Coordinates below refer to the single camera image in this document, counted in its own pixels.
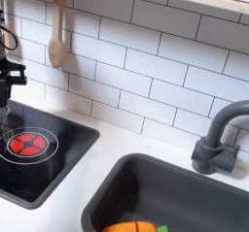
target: sink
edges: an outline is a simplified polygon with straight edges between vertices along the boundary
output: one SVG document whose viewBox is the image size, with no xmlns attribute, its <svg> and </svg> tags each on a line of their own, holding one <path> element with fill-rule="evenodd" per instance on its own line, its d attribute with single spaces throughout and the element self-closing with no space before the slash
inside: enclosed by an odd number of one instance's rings
<svg viewBox="0 0 249 232">
<path fill-rule="evenodd" d="M 148 155 L 120 159 L 82 214 L 85 232 L 145 220 L 169 232 L 248 232 L 249 192 Z"/>
</svg>

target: toy stove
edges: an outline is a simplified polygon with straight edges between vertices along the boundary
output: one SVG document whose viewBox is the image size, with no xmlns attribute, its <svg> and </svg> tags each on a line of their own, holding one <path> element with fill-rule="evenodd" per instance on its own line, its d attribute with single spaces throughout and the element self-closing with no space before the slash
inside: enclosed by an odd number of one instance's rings
<svg viewBox="0 0 249 232">
<path fill-rule="evenodd" d="M 0 118 L 0 197 L 35 209 L 99 137 L 83 125 L 9 102 Z"/>
</svg>

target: toy kitchen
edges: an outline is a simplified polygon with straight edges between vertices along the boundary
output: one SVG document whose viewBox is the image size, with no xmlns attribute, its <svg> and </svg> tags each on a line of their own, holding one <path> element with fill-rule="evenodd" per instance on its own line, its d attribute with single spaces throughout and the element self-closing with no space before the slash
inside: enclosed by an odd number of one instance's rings
<svg viewBox="0 0 249 232">
<path fill-rule="evenodd" d="M 248 14 L 0 0 L 0 230 L 248 231 Z"/>
</svg>

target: wooden spoon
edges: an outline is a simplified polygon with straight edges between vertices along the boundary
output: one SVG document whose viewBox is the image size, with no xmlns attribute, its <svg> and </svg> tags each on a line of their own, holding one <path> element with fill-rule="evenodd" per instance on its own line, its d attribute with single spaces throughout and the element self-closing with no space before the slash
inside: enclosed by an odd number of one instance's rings
<svg viewBox="0 0 249 232">
<path fill-rule="evenodd" d="M 49 44 L 49 56 L 54 68 L 63 61 L 65 48 L 62 41 L 63 0 L 53 0 L 53 35 Z"/>
<path fill-rule="evenodd" d="M 4 13 L 4 0 L 0 0 L 0 10 L 2 10 L 2 12 Z M 5 22 L 3 22 L 2 25 L 8 29 Z M 3 35 L 3 43 L 4 43 L 4 45 L 9 48 L 10 47 L 10 35 L 9 35 L 9 33 L 2 30 L 2 35 Z"/>
</svg>

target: tile backsplash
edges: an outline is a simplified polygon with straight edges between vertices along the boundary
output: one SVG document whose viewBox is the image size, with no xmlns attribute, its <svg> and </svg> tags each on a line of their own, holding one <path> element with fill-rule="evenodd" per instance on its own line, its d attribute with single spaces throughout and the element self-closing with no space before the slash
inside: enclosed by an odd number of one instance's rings
<svg viewBox="0 0 249 232">
<path fill-rule="evenodd" d="M 5 0 L 19 39 L 8 57 L 29 78 L 19 94 L 187 150 L 223 107 L 249 99 L 248 16 L 183 0 L 65 0 L 67 53 L 57 70 L 51 2 Z M 240 144 L 249 165 L 249 117 L 232 120 L 222 142 Z"/>
</svg>

